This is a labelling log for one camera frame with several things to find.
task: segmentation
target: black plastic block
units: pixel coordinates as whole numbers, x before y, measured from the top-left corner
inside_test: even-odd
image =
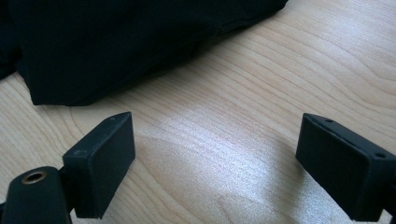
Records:
[[[341,124],[304,114],[296,158],[353,220],[378,221],[396,157]]]
[[[102,121],[64,156],[65,173],[77,183],[78,217],[102,217],[134,160],[131,113]]]

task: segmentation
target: wooden surface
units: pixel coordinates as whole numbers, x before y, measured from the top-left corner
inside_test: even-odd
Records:
[[[290,0],[192,62],[86,107],[33,106],[9,76],[0,202],[15,176],[61,168],[101,120],[131,111],[136,160],[104,219],[74,223],[349,223],[294,158],[301,118],[335,119],[396,153],[395,19],[394,0]]]

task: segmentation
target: brass grommet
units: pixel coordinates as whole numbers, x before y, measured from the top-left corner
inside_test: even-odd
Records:
[[[24,177],[22,180],[22,184],[24,185],[35,184],[46,178],[46,176],[47,176],[47,172],[45,171],[35,171]]]

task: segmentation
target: black fabric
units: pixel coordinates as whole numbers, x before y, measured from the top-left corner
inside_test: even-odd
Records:
[[[88,105],[198,41],[261,21],[287,0],[0,0],[0,77],[35,105]]]

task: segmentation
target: hole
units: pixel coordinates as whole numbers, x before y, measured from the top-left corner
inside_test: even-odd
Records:
[[[387,156],[385,156],[384,154],[382,154],[382,153],[375,153],[375,155],[377,156],[377,157],[379,157],[379,158],[386,158]]]
[[[41,181],[42,179],[44,179],[46,176],[47,176],[47,173],[44,171],[33,172],[23,178],[22,184],[25,184],[25,185],[35,184],[35,183]]]

